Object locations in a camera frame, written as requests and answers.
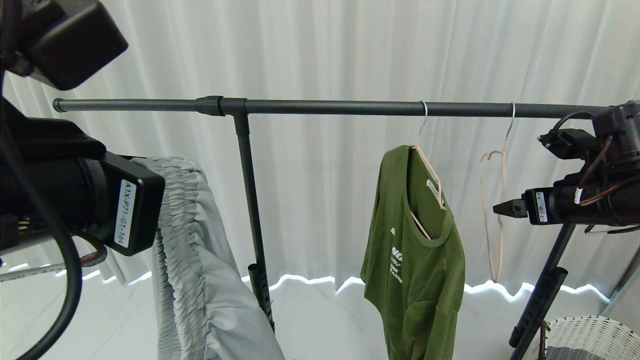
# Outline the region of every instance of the gray fabric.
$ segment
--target gray fabric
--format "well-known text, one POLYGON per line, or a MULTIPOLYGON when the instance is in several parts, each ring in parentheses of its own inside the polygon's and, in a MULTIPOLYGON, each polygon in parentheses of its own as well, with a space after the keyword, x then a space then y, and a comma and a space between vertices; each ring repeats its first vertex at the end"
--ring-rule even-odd
POLYGON ((547 347, 547 360, 607 360, 581 348, 547 347))
POLYGON ((240 279, 213 194, 181 157, 133 159, 166 184, 153 246, 160 360, 284 360, 240 279))

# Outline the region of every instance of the clothes rack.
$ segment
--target clothes rack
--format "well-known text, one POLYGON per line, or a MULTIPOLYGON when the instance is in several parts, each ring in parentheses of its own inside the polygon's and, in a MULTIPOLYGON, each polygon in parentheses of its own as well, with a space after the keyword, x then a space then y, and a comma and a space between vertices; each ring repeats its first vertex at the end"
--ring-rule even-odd
MULTIPOLYGON (((251 143, 249 139, 249 114, 306 114, 306 115, 386 115, 424 116, 425 106, 430 117, 518 117, 559 119, 576 111, 598 113, 601 106, 576 106, 557 104, 512 104, 490 102, 403 102, 403 101, 307 101, 307 100, 251 100, 222 96, 207 96, 195 100, 173 99, 55 99, 53 108, 66 111, 190 111, 206 115, 234 118, 244 177, 244 188, 249 209, 249 222, 253 236, 255 263, 249 275, 253 293, 264 311, 271 328, 275 330, 271 313, 269 283, 260 213, 253 173, 251 143)), ((587 115, 576 116, 588 119, 587 115)), ((547 263, 540 273, 534 291, 524 309, 520 321, 513 329, 509 344, 514 347, 511 360, 521 360, 534 339, 541 322, 547 315, 567 271, 558 262, 571 238, 575 225, 562 226, 547 263)))

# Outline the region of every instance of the shirt neckline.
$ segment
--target shirt neckline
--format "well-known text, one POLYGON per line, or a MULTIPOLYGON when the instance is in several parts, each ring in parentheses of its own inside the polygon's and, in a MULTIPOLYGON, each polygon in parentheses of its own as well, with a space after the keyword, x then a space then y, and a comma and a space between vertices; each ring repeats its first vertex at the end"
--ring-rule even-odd
MULTIPOLYGON (((403 177, 403 205, 404 205, 404 217, 409 221, 410 227, 413 231, 415 237, 426 247, 439 247, 444 241, 449 237, 449 233, 451 232, 451 228, 453 227, 453 213, 447 204, 447 209, 435 209, 435 211, 444 211, 445 216, 442 221, 442 230, 440 232, 440 236, 437 238, 429 239, 418 228, 418 225, 415 223, 415 220, 411 216, 411 207, 409 207, 409 198, 408 198, 408 189, 407 189, 407 180, 409 177, 409 152, 412 150, 412 147, 409 145, 405 145, 404 154, 403 154, 403 165, 404 165, 404 177, 403 177)), ((425 166, 422 161, 418 161, 420 166, 424 169, 425 174, 431 179, 429 170, 425 166)))

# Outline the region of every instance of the black cable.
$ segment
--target black cable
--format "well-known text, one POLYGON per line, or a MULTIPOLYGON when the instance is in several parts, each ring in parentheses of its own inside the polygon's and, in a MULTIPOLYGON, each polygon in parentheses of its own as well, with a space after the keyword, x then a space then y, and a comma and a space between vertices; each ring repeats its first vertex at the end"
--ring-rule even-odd
POLYGON ((22 186, 33 207, 37 209, 42 220, 53 235, 67 268, 67 292, 58 317, 51 328, 18 360, 34 360, 41 358, 65 332, 76 313, 82 292, 82 268, 78 251, 64 221, 51 203, 35 188, 24 170, 24 160, 20 156, 8 120, 4 112, 2 87, 4 83, 5 65, 9 66, 19 41, 20 21, 22 19, 22 1, 2 0, 2 44, 0 49, 0 153, 10 169, 13 177, 22 186))
POLYGON ((589 115, 590 117, 593 117, 594 115, 588 111, 576 111, 575 113, 571 113, 563 118, 561 118, 560 120, 558 120, 558 122, 556 122, 555 126, 553 127, 553 131, 558 131, 560 130, 560 127, 569 119, 572 119, 578 115, 589 115))

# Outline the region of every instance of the clothes hanger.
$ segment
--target clothes hanger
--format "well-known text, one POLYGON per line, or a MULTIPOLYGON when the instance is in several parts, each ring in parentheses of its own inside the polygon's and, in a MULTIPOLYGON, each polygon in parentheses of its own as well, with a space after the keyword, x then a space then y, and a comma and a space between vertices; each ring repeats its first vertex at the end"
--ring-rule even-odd
POLYGON ((506 197, 506 183, 507 183, 507 175, 506 175, 506 158, 507 158, 507 140, 509 139, 509 134, 511 132, 511 128, 513 127, 513 123, 516 118, 516 104, 511 102, 511 123, 509 124, 509 129, 507 129, 507 134, 504 137, 504 142, 502 143, 502 150, 494 150, 489 152, 488 154, 482 155, 480 158, 479 170, 480 170, 480 194, 482 196, 482 210, 484 214, 484 233, 486 235, 486 248, 489 254, 489 269, 491 271, 491 280, 493 282, 499 282, 500 277, 502 276, 502 254, 504 247, 504 224, 502 223, 501 215, 498 215, 498 224, 500 225, 500 258, 498 259, 498 271, 497 274, 493 272, 493 256, 491 255, 491 239, 489 237, 489 224, 488 224, 488 216, 486 214, 486 199, 484 196, 484 180, 482 175, 482 162, 484 159, 487 161, 491 160, 491 156, 494 154, 502 155, 502 196, 500 202, 505 201, 506 197))
MULTIPOLYGON (((436 198, 438 199, 438 205, 440 205, 440 209, 446 210, 447 208, 444 206, 444 203, 442 201, 442 184, 440 182, 440 178, 438 177, 438 174, 436 174, 435 169, 431 166, 431 163, 429 162, 427 157, 422 152, 422 149, 420 149, 420 147, 418 146, 418 144, 420 144, 420 139, 421 139, 421 135, 422 135, 422 128, 424 128, 424 126, 427 124, 427 118, 429 117, 429 110, 427 109, 427 103, 422 101, 422 105, 424 105, 424 122, 420 126, 420 131, 418 132, 418 139, 415 142, 416 145, 412 146, 411 149, 416 150, 416 152, 420 155, 420 159, 422 160, 422 162, 425 164, 425 166, 427 166, 427 170, 429 171, 431 177, 433 179, 435 179, 435 181, 436 181, 436 183, 438 185, 438 190, 437 190, 438 194, 436 195, 436 198)), ((413 221, 415 221, 416 225, 418 225, 418 228, 420 228, 420 231, 422 231, 422 234, 427 239, 431 240, 432 238, 427 233, 427 231, 424 229, 422 224, 420 224, 420 221, 418 220, 418 218, 415 216, 415 214, 412 211, 410 211, 410 212, 411 212, 411 216, 413 218, 413 221)))

